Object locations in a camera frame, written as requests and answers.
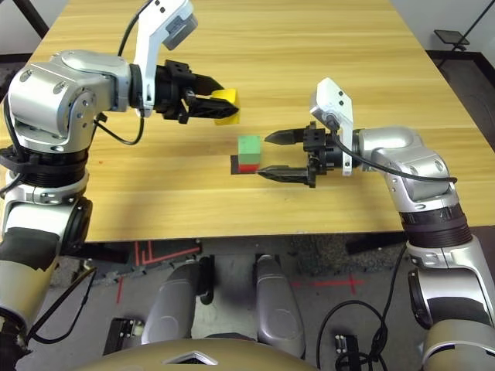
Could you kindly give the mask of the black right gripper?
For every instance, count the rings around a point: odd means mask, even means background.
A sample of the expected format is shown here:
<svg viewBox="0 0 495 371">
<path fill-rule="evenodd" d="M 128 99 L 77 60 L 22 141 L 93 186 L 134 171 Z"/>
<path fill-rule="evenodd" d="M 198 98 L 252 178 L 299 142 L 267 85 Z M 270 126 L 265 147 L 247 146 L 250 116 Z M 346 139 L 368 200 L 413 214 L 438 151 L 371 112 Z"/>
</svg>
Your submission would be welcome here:
<svg viewBox="0 0 495 371">
<path fill-rule="evenodd" d="M 325 175 L 329 170 L 342 168 L 343 153 L 335 144 L 331 134 L 324 128 L 317 128 L 316 122 L 299 129 L 285 129 L 269 134 L 265 141 L 276 145 L 294 145 L 302 142 L 307 154 L 306 168 L 294 168 L 287 165 L 270 165 L 260 168 L 256 173 L 275 182 L 300 183 L 310 188 L 316 187 L 316 176 Z"/>
</svg>

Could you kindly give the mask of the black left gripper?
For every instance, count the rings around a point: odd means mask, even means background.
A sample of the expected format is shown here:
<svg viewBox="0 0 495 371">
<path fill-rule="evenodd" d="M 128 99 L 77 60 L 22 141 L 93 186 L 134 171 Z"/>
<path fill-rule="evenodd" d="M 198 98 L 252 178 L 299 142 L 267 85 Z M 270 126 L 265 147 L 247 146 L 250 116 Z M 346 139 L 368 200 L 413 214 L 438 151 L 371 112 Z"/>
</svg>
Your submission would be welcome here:
<svg viewBox="0 0 495 371">
<path fill-rule="evenodd" d="M 155 72 L 154 111 L 166 120 L 186 124 L 190 117 L 224 119 L 238 112 L 238 108 L 221 98 L 186 97 L 188 93 L 211 95 L 223 90 L 214 78 L 192 73 L 187 63 L 166 60 Z"/>
</svg>

